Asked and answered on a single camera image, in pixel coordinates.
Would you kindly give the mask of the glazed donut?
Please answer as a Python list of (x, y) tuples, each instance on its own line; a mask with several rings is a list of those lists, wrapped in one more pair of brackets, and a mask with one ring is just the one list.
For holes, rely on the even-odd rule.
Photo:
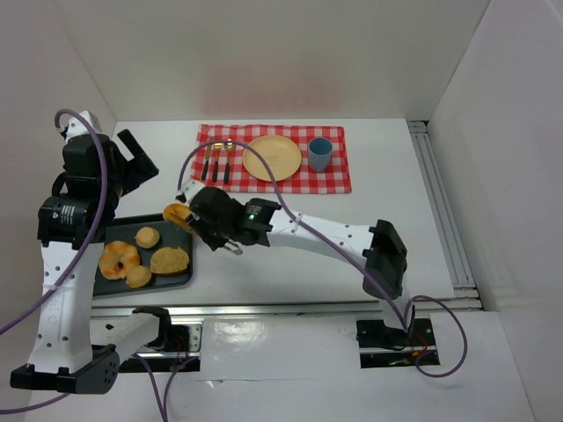
[(187, 233), (195, 235), (195, 231), (190, 226), (192, 217), (193, 213), (190, 208), (180, 203), (170, 204), (163, 211), (163, 218), (165, 221), (172, 223)]

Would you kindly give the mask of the small round bun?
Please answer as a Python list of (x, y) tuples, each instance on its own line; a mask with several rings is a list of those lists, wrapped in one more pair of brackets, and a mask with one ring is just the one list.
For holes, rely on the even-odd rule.
[(151, 249), (160, 241), (160, 233), (152, 227), (142, 227), (135, 234), (136, 244), (143, 249)]

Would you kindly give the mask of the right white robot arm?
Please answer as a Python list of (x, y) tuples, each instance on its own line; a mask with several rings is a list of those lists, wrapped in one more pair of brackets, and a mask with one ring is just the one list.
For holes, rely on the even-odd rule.
[(413, 336), (414, 306), (403, 279), (407, 248), (392, 223), (350, 225), (290, 210), (283, 201), (251, 199), (245, 204), (224, 190), (186, 182), (177, 199), (192, 212), (190, 229), (213, 251), (236, 255), (244, 246), (283, 247), (346, 262), (363, 277), (363, 291), (391, 310), (384, 320), (393, 330)]

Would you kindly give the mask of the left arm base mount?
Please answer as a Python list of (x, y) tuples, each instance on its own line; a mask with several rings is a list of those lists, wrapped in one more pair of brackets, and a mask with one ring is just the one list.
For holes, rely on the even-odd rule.
[(187, 324), (171, 323), (165, 336), (139, 347), (135, 352), (142, 357), (155, 373), (170, 373), (182, 364), (180, 372), (199, 372), (203, 324), (192, 321)]

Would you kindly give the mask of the metal tongs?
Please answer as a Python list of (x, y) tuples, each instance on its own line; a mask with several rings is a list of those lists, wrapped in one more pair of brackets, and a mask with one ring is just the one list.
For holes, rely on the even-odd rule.
[(186, 224), (212, 251), (224, 249), (234, 255), (243, 253), (241, 247), (231, 241), (215, 225), (204, 222), (195, 214), (190, 214), (186, 219)]

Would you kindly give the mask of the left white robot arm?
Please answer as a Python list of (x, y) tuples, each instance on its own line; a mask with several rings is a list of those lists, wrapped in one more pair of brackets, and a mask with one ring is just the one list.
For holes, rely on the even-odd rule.
[(120, 198), (158, 174), (129, 130), (118, 137), (132, 159), (106, 135), (74, 135), (63, 146), (63, 171), (38, 212), (44, 265), (39, 328), (28, 362), (11, 372), (14, 389), (102, 395), (131, 355), (165, 345), (170, 315), (146, 306), (91, 342), (91, 300), (106, 228)]

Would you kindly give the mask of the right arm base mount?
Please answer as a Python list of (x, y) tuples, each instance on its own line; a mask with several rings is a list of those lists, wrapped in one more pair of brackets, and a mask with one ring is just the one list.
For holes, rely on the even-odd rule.
[(413, 367), (417, 359), (420, 359), (421, 366), (440, 364), (429, 318), (414, 321), (410, 338), (400, 329), (385, 326), (383, 320), (357, 320), (356, 330), (362, 369)]

